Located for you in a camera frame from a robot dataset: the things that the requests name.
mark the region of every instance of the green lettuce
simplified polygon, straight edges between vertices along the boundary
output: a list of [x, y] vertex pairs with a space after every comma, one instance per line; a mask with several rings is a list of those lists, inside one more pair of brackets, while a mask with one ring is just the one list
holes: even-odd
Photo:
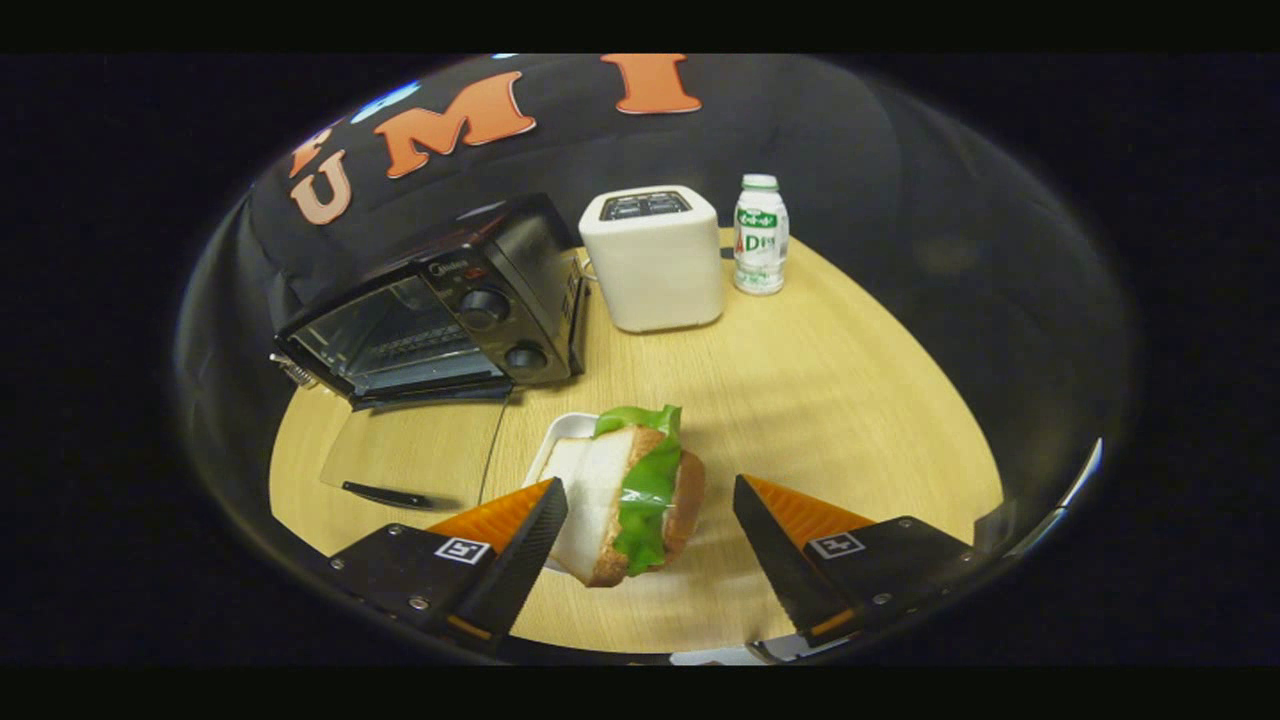
[[662, 565], [667, 557], [662, 546], [662, 516], [676, 493], [681, 452], [680, 407], [614, 407], [595, 421], [591, 437], [630, 425], [653, 428], [667, 436], [622, 479], [618, 500], [618, 524], [622, 529], [613, 541], [613, 550], [627, 556], [627, 575], [634, 578], [654, 565]]

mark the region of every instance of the bottle label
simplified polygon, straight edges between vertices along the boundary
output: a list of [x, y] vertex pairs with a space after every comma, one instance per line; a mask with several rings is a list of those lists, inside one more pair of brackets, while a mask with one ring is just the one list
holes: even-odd
[[778, 217], [754, 208], [739, 208], [737, 222], [745, 228], [776, 228]]
[[737, 210], [737, 238], [733, 256], [748, 265], [773, 265], [780, 260], [778, 217], [750, 208]]

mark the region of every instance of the sandwich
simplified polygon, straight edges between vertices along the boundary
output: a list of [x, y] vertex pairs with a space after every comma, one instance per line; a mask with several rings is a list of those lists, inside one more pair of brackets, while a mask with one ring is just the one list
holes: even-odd
[[698, 523], [703, 461], [680, 443], [680, 407], [616, 407], [590, 438], [561, 438], [539, 479], [559, 478], [568, 514], [549, 557], [589, 588], [669, 566]]

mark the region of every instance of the toaster oven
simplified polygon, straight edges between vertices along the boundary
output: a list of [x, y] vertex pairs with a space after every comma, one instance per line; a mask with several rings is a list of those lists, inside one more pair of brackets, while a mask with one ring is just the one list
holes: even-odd
[[588, 283], [575, 246], [545, 195], [465, 213], [303, 307], [271, 359], [356, 410], [564, 380], [584, 369]]

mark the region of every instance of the white tray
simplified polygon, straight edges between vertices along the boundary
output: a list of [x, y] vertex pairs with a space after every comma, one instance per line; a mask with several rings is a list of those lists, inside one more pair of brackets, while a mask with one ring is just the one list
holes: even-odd
[[[547, 459], [552, 456], [552, 448], [556, 447], [557, 441], [567, 437], [591, 437], [591, 434], [595, 433], [595, 421], [599, 418], [599, 415], [589, 415], [586, 413], [568, 413], [556, 418], [550, 427], [547, 428], [547, 437], [543, 438], [543, 446], [538, 450], [538, 455], [534, 456], [534, 462], [529, 466], [525, 482], [520, 487], [526, 488], [539, 480], [538, 475], [541, 474], [543, 468], [547, 466]], [[564, 573], [564, 569], [550, 557], [547, 559], [547, 562], [544, 562], [543, 566], [549, 570], [556, 570], [557, 573]]]

